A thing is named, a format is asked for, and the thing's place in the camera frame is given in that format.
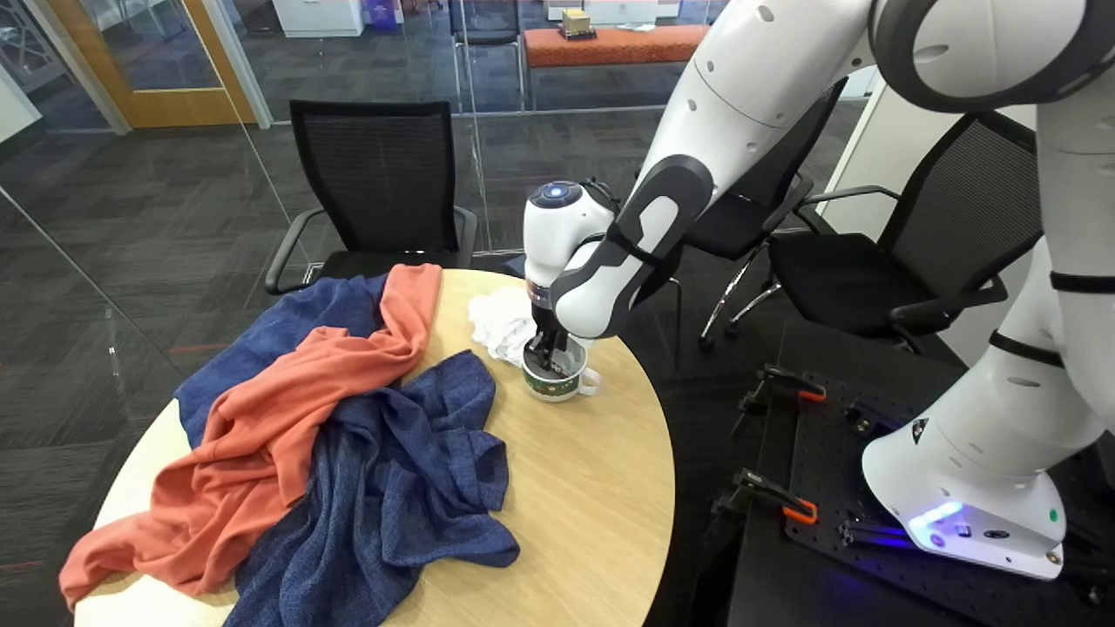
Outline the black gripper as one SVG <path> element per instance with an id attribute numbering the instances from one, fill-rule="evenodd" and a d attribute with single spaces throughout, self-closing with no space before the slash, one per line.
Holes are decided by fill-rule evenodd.
<path id="1" fill-rule="evenodd" d="M 571 369 L 571 334 L 561 329 L 556 308 L 535 293 L 530 295 L 535 338 L 528 341 L 528 361 L 535 369 Z"/>

